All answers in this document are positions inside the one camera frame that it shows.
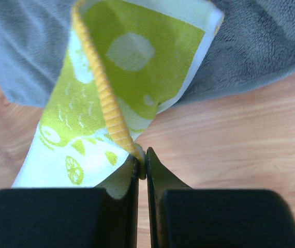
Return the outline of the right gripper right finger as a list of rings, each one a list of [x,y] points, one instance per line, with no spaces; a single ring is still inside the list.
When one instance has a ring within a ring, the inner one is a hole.
[[[152,247],[295,247],[286,201],[266,189],[194,189],[146,154]]]

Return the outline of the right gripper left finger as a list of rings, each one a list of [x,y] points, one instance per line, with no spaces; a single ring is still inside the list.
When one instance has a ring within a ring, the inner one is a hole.
[[[93,188],[0,190],[0,247],[136,247],[138,162]]]

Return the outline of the yellow green patterned towel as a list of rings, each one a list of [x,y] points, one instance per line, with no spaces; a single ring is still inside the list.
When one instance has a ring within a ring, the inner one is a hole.
[[[211,1],[76,1],[61,73],[12,186],[122,198],[145,160],[137,137],[184,94],[223,19]]]

